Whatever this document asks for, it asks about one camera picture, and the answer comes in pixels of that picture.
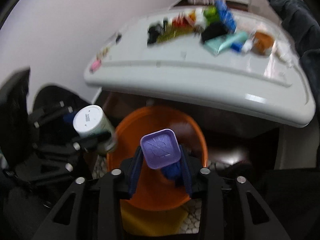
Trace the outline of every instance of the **purple square lid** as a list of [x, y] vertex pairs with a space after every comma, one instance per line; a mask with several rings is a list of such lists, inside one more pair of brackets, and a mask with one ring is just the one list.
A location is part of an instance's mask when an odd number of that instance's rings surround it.
[[148, 167], [153, 170], [176, 163], [181, 158], [177, 138], [170, 129], [143, 136], [140, 146]]

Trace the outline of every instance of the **white container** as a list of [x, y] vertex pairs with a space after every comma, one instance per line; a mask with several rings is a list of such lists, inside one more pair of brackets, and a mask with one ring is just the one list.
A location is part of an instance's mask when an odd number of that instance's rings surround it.
[[81, 137], [109, 131], [111, 138], [98, 146], [100, 153], [110, 152], [116, 145], [115, 129], [100, 106], [92, 105], [82, 108], [73, 119], [73, 127]]

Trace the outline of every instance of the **yellow object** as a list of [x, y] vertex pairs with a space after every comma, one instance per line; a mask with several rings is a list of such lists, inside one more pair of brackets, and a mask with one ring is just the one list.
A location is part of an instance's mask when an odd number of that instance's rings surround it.
[[168, 211], [146, 211], [120, 201], [122, 224], [126, 232], [136, 236], [166, 236], [179, 231], [188, 212], [183, 207]]

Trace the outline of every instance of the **silver screw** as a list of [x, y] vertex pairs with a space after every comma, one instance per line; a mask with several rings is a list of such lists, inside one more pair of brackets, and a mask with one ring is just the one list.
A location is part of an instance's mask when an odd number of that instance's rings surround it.
[[69, 172], [73, 171], [73, 167], [72, 167], [72, 165], [71, 165], [70, 163], [67, 163], [66, 166], [65, 166], [65, 168], [66, 168]]
[[121, 169], [114, 169], [111, 171], [111, 174], [114, 176], [120, 175], [122, 173]]
[[80, 150], [80, 145], [78, 143], [74, 143], [73, 147], [76, 151]]
[[201, 168], [200, 173], [204, 175], [208, 175], [211, 171], [208, 168]]
[[76, 179], [76, 184], [82, 184], [85, 182], [85, 178], [84, 177], [79, 177]]
[[239, 183], [245, 183], [247, 180], [245, 179], [245, 177], [239, 176], [239, 177], [237, 177], [237, 181], [238, 181]]

